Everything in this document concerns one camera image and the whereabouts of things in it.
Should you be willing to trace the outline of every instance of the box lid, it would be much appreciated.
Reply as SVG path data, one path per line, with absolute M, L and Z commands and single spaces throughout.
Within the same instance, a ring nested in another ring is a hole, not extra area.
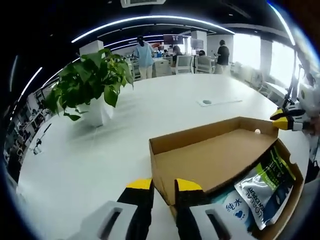
M 277 138 L 278 129 L 270 121 L 246 117 L 152 138 L 153 181 L 173 206 L 176 178 L 196 182 L 209 192 L 250 167 Z

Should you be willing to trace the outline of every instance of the ceiling light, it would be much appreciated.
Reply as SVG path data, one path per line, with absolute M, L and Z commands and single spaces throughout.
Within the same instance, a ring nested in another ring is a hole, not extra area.
M 201 23 L 201 24 L 205 24 L 205 25 L 209 25 L 211 27 L 215 27 L 215 28 L 219 28 L 219 29 L 222 29 L 226 32 L 229 32 L 231 34 L 235 34 L 233 31 L 229 30 L 229 29 L 226 29 L 222 26 L 219 26 L 219 25 L 216 25 L 216 24 L 213 24 L 211 22 L 208 22 L 208 21 L 203 21 L 203 20 L 199 20 L 199 19 L 194 19 L 194 18 L 190 18 L 190 17 L 184 17 L 184 16 L 171 16 L 171 15 L 152 15 L 152 16 L 136 16 L 136 17 L 131 17 L 131 18 L 126 18 L 126 19 L 122 19 L 122 20 L 118 20 L 118 21 L 113 21 L 113 22 L 110 22 L 110 23 L 107 23 L 105 25 L 102 25 L 102 26 L 99 26 L 99 27 L 96 27 L 78 37 L 76 37 L 75 39 L 73 39 L 71 41 L 71 43 L 75 43 L 76 41 L 84 38 L 85 36 L 89 35 L 89 34 L 92 34 L 100 29 L 103 29 L 103 28 L 106 28 L 106 27 L 109 27 L 109 26 L 113 26 L 113 25 L 117 25 L 117 24 L 121 24 L 121 23 L 125 23 L 125 22 L 130 22 L 130 21 L 134 21 L 134 20 L 142 20 L 142 19 L 179 19 L 179 20 L 186 20 L 186 21 L 192 21 L 192 22 L 197 22 L 197 23 Z
M 289 27 L 288 27 L 288 24 L 286 23 L 286 21 L 284 20 L 284 18 L 281 16 L 280 12 L 278 12 L 277 9 L 275 9 L 270 3 L 268 3 L 269 6 L 272 8 L 272 10 L 275 12 L 275 14 L 278 16 L 278 18 L 280 19 L 280 22 L 282 23 L 282 25 L 284 26 L 284 29 L 286 31 L 286 33 L 288 34 L 289 36 L 289 39 L 290 39 L 290 42 L 293 46 L 296 45 L 296 42 L 294 40 L 294 36 L 292 35 Z
M 215 33 L 215 31 L 212 31 L 212 30 L 209 30 L 209 29 L 205 29 L 205 28 L 202 28 L 202 27 L 197 27 L 197 26 L 190 26 L 190 25 L 183 25 L 183 24 L 173 24 L 173 23 L 157 23 L 157 24 L 143 24 L 143 25 L 135 25 L 135 26 L 128 26 L 128 27 L 123 27 L 121 28 L 122 30 L 125 30 L 125 29 L 133 29 L 133 28 L 141 28 L 141 27 L 147 27 L 147 26 L 177 26 L 177 27 L 182 27 L 182 28 L 191 28 L 191 29 L 199 29 L 199 30 L 203 30 L 203 31 L 206 31 L 206 32 L 211 32 L 211 33 Z M 116 33 L 116 32 L 119 32 L 120 29 L 117 29 L 117 30 L 113 30 L 113 31 L 109 31 L 109 32 L 106 32 L 104 34 L 101 34 L 99 35 L 97 38 L 101 38 L 105 35 L 108 35 L 108 34 L 113 34 L 113 33 Z
M 78 57 L 77 59 L 73 60 L 72 63 L 78 61 L 80 59 L 80 57 Z
M 162 37 L 162 36 L 163 36 L 163 34 L 161 34 L 161 35 L 150 35 L 150 36 L 144 36 L 144 38 L 153 38 L 153 37 Z M 114 43 L 110 43 L 108 45 L 105 45 L 104 47 L 106 48 L 106 47 L 109 47 L 111 45 L 115 45 L 115 44 L 131 41 L 131 40 L 136 40 L 136 39 L 137 39 L 136 37 L 133 37 L 133 38 L 129 38 L 129 39 L 126 39 L 126 40 L 116 41 Z
M 42 70 L 42 67 L 40 67 L 38 69 L 38 71 L 35 72 L 35 74 L 32 76 L 32 78 L 29 80 L 29 82 L 26 84 L 25 88 L 23 89 L 21 96 L 18 99 L 18 102 L 20 101 L 20 99 L 22 98 L 23 94 L 25 94 L 27 88 L 29 87 L 29 85 L 31 84 L 31 82 L 35 79 L 35 77 L 38 75 L 38 73 L 40 73 L 40 71 Z
M 144 38 L 154 38 L 154 37 L 163 37 L 164 35 L 179 35 L 179 34 L 161 34 L 161 35 L 150 35 L 150 36 L 143 36 Z M 182 35 L 183 37 L 185 38 L 191 38 L 191 36 L 187 36 L 187 35 Z M 137 38 L 136 37 L 133 37 L 133 38 L 129 38 L 129 39 L 126 39 L 126 40 L 121 40 L 121 41 L 116 41 L 114 43 L 110 43 L 110 44 L 107 44 L 105 45 L 104 47 L 109 47 L 111 45 L 115 45 L 115 44 L 119 44 L 119 43 L 123 43 L 123 42 L 128 42 L 128 41 L 131 41 L 131 40 L 136 40 Z
M 59 71 L 57 71 L 54 75 L 52 75 L 43 85 L 42 88 L 51 80 L 53 79 L 58 73 L 60 73 L 63 70 L 63 68 L 61 68 Z
M 154 42 L 164 42 L 164 40 L 152 40 L 152 41 L 146 41 L 146 43 L 154 43 Z M 127 44 L 127 45 L 123 45 L 123 46 L 118 46 L 118 47 L 115 47 L 113 49 L 110 49 L 110 51 L 113 51 L 113 50 L 117 50 L 117 49 L 123 49 L 125 47 L 129 47 L 129 46 L 132 46 L 132 45 L 136 45 L 137 43 L 131 43 L 131 44 Z

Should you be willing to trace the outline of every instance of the cardboard box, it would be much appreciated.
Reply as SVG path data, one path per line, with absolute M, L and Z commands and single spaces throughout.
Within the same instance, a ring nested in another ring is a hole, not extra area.
M 277 222 L 253 235 L 260 240 L 275 239 L 295 210 L 304 180 L 298 166 L 290 163 L 290 153 L 270 121 L 236 117 L 150 139 L 154 185 L 175 216 L 176 178 L 193 181 L 211 193 L 250 170 L 274 143 L 296 181 Z

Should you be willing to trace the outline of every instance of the snack bag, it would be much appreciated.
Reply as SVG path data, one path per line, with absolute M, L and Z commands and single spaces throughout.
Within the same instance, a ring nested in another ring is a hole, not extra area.
M 254 223 L 254 216 L 248 204 L 240 196 L 234 187 L 229 187 L 222 194 L 210 200 L 212 204 L 221 204 L 225 210 L 232 213 L 243 224 L 243 227 L 250 231 Z
M 260 230 L 274 224 L 287 203 L 296 177 L 275 146 L 234 187 L 249 205 Z

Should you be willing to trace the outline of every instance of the monitor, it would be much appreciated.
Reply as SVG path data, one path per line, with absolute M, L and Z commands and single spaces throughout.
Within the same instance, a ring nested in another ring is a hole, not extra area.
M 164 44 L 178 45 L 184 44 L 182 35 L 163 35 Z

